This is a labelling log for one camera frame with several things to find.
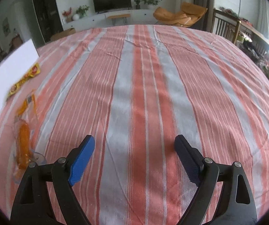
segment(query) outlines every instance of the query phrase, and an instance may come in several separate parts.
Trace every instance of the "red flowers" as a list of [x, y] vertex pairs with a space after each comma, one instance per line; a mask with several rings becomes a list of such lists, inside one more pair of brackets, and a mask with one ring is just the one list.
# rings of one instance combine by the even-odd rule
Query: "red flowers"
[[72, 12], [72, 8], [70, 7], [69, 11], [68, 11], [68, 12], [67, 12], [67, 11], [63, 11], [62, 15], [63, 15], [64, 17], [68, 17], [68, 16], [71, 15], [71, 12]]

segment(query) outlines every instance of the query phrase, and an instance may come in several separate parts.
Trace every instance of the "television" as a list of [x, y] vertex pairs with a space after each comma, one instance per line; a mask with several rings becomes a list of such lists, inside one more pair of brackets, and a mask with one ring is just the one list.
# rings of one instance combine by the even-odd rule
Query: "television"
[[93, 2], [96, 13], [132, 6], [132, 0], [93, 0]]

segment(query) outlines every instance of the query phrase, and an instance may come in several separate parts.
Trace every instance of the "white vase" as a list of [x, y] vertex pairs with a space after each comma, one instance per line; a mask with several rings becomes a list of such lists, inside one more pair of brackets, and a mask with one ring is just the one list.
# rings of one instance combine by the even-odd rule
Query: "white vase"
[[73, 21], [79, 20], [79, 15], [76, 13], [72, 17]]
[[147, 5], [147, 9], [149, 9], [149, 10], [155, 10], [155, 6], [152, 5], [152, 4], [148, 4]]

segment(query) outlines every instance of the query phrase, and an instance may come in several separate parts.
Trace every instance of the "orange snack package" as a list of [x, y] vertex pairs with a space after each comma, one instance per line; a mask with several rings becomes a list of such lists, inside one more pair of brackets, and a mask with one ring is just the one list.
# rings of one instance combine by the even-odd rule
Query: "orange snack package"
[[14, 133], [16, 138], [16, 151], [14, 154], [15, 171], [14, 181], [19, 183], [30, 162], [38, 165], [46, 164], [45, 157], [32, 150], [32, 135], [37, 127], [36, 100], [33, 93], [29, 94], [16, 111]]
[[41, 72], [41, 69], [40, 69], [40, 65], [38, 63], [35, 63], [28, 71], [27, 73], [16, 83], [14, 84], [9, 93], [8, 93], [8, 96], [7, 96], [7, 99], [16, 94], [17, 91], [20, 89], [20, 87], [26, 82], [28, 81], [29, 79], [35, 77], [36, 75], [38, 75], [39, 73]]

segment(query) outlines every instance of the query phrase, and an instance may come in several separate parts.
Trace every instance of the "striped tablecloth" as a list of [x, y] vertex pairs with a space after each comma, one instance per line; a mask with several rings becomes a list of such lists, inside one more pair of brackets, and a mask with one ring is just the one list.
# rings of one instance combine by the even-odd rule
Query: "striped tablecloth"
[[[231, 42], [185, 28], [96, 28], [38, 50], [42, 72], [0, 116], [0, 208], [8, 216], [15, 109], [36, 89], [33, 148], [54, 162], [87, 134], [96, 148], [74, 192], [92, 224], [175, 225], [192, 199], [173, 142], [240, 161], [260, 217], [269, 207], [269, 81]], [[217, 185], [204, 221], [214, 214]], [[51, 202], [64, 222], [53, 187]]]

